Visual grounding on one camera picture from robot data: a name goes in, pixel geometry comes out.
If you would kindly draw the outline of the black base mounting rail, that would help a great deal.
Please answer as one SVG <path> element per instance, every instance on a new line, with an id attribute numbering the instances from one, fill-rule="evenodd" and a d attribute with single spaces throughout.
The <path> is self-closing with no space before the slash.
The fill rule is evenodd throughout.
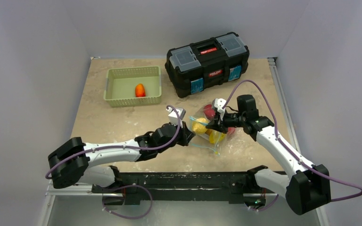
<path id="1" fill-rule="evenodd" d="M 260 208 L 272 192 L 260 188 L 250 171 L 242 172 L 122 172 L 113 186 L 92 186 L 107 205 L 139 205 L 141 201 L 208 201 Z"/>

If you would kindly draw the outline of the black plastic toolbox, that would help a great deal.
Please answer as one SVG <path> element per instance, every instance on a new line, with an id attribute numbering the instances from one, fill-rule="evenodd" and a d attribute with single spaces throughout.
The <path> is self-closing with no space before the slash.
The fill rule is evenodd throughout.
<path id="1" fill-rule="evenodd" d="M 235 32 L 168 50 L 165 69 L 179 98 L 238 80 L 250 51 Z"/>

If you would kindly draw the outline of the green perforated plastic basket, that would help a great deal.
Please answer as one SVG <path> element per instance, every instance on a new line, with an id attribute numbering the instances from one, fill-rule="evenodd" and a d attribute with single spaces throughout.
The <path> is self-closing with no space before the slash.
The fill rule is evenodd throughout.
<path id="1" fill-rule="evenodd" d="M 146 96 L 136 97 L 135 87 L 143 84 Z M 109 69 L 103 99 L 112 108 L 161 103 L 162 82 L 159 66 Z"/>

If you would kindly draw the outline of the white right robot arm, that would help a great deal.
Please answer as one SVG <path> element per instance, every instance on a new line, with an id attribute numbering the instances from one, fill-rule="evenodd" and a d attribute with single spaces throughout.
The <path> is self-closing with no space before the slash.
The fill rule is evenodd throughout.
<path id="1" fill-rule="evenodd" d="M 268 117 L 260 116 L 252 95 L 238 96 L 237 104 L 237 112 L 228 113 L 225 99 L 216 98 L 212 102 L 215 115 L 207 128 L 219 132 L 226 132 L 229 128 L 242 128 L 275 158 L 285 172 L 281 175 L 267 168 L 257 168 L 246 178 L 247 188 L 253 192 L 260 188 L 275 192 L 285 198 L 297 215 L 330 203 L 329 180 L 314 173 L 318 171 L 328 176 L 328 169 L 324 165 L 314 165 L 288 142 L 284 142 L 275 124 Z"/>

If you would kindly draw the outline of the orange fake fruit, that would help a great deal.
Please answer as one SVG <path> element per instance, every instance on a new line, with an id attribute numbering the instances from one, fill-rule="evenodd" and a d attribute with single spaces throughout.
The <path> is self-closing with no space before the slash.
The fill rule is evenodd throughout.
<path id="1" fill-rule="evenodd" d="M 136 97 L 145 97 L 146 96 L 146 91 L 145 91 L 143 84 L 140 83 L 140 84 L 136 85 L 135 96 Z"/>

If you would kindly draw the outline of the red fake apple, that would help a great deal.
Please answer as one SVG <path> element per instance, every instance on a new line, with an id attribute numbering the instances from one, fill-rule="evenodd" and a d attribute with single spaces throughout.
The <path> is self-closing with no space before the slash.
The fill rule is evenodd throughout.
<path id="1" fill-rule="evenodd" d="M 215 117 L 215 110 L 212 108 L 211 104 L 204 106 L 203 113 L 205 117 L 210 121 Z"/>

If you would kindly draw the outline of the yellow fake pear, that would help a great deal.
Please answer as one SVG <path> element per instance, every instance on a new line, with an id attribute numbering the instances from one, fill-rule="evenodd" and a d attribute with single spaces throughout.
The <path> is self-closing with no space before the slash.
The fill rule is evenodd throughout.
<path id="1" fill-rule="evenodd" d="M 200 117 L 200 118 L 192 118 L 192 131 L 196 134 L 205 134 L 207 132 L 206 125 L 209 123 L 209 120 Z"/>

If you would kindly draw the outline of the clear zip top bag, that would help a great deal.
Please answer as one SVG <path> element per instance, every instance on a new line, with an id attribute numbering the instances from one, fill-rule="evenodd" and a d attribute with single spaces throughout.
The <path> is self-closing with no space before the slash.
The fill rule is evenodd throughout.
<path id="1" fill-rule="evenodd" d="M 203 113 L 204 106 L 201 107 L 198 111 L 196 111 L 192 116 L 189 117 L 189 121 L 190 121 L 189 129 L 191 131 L 192 131 L 192 120 L 191 120 L 192 118 L 200 118 L 200 117 L 206 118 Z M 233 137 L 234 134 L 232 134 L 231 136 L 226 135 L 224 140 L 222 140 L 221 142 L 219 142 L 217 144 L 211 144 L 211 143 L 209 143 L 209 135 L 211 132 L 212 132 L 212 130 L 208 129 L 205 134 L 196 134 L 195 133 L 196 136 L 193 138 L 193 140 L 189 144 L 194 147 L 209 149 L 209 150 L 213 151 L 214 154 L 220 155 L 221 148 L 223 146 L 225 146 L 225 144 L 228 143 L 229 140 L 231 140 L 231 138 Z"/>

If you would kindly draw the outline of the red fake tomato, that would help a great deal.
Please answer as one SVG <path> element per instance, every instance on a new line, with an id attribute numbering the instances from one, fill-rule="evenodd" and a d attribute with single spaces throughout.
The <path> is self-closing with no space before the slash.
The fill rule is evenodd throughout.
<path id="1" fill-rule="evenodd" d="M 232 134 L 234 134 L 235 130 L 236 130 L 235 128 L 229 127 L 229 128 L 228 128 L 227 135 L 230 135 L 230 136 L 231 136 Z"/>

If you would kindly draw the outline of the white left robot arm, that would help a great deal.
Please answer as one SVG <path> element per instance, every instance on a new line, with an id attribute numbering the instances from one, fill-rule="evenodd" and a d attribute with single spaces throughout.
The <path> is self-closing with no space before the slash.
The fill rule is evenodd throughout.
<path id="1" fill-rule="evenodd" d="M 176 145 L 188 146 L 195 135 L 183 122 L 181 126 L 166 123 L 121 143 L 92 144 L 73 137 L 48 156 L 50 169 L 45 177 L 56 189 L 87 183 L 115 193 L 122 186 L 118 169 L 103 168 L 103 164 L 148 161 Z"/>

